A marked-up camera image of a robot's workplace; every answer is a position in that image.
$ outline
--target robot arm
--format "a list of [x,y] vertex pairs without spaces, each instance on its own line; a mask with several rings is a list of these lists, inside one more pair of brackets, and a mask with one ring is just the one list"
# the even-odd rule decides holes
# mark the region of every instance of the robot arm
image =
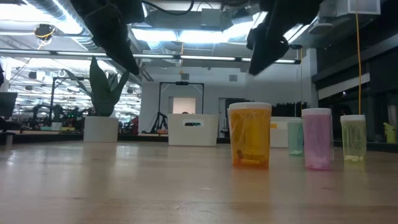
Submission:
[[260,0],[267,11],[263,23],[248,35],[247,48],[253,50],[249,73],[258,75],[289,49],[284,34],[297,24],[307,25],[317,16],[323,0]]

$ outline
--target plant leaf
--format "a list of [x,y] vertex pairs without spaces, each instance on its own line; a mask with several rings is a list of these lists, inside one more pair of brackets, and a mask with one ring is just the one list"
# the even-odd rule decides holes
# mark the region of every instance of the plant leaf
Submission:
[[111,91],[113,91],[118,85],[118,74],[109,74],[108,83]]
[[85,87],[85,85],[82,84],[82,82],[79,81],[79,80],[77,79],[77,77],[76,77],[72,72],[70,72],[70,71],[68,71],[68,70],[65,70],[65,71],[67,72],[69,78],[72,79],[73,81],[76,81],[77,84],[79,85],[79,87],[80,87],[83,91],[85,91],[85,92],[87,93],[87,95],[88,95],[90,98],[93,97],[93,94],[92,94],[90,91],[87,90],[87,88]]
[[114,104],[119,102],[120,95],[122,94],[122,91],[123,91],[123,87],[125,86],[125,84],[129,80],[129,75],[130,75],[130,72],[129,71],[125,71],[123,73],[122,77],[120,78],[120,81],[119,81],[117,87],[112,91],[112,97],[113,97],[113,100],[115,101]]
[[95,98],[107,98],[111,93],[111,89],[108,84],[108,79],[104,71],[98,66],[95,57],[91,59],[90,65],[90,85]]

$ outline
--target wooden table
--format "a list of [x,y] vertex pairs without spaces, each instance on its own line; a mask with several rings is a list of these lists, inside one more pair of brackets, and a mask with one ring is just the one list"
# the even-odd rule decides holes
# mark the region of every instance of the wooden table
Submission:
[[273,149],[270,171],[231,168],[228,145],[17,144],[0,154],[0,223],[397,223],[398,154],[307,171]]

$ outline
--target white planter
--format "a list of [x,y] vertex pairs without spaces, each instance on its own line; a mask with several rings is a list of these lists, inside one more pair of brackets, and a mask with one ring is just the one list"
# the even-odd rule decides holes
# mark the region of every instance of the white planter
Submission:
[[59,131],[62,128],[62,122],[52,122],[51,123],[51,129],[53,131]]
[[118,129],[117,118],[87,116],[84,142],[117,142]]

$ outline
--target pink cup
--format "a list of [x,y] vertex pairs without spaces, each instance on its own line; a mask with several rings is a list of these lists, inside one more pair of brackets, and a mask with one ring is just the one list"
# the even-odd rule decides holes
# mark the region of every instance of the pink cup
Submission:
[[309,169],[330,169],[332,161],[331,109],[303,110],[304,160]]

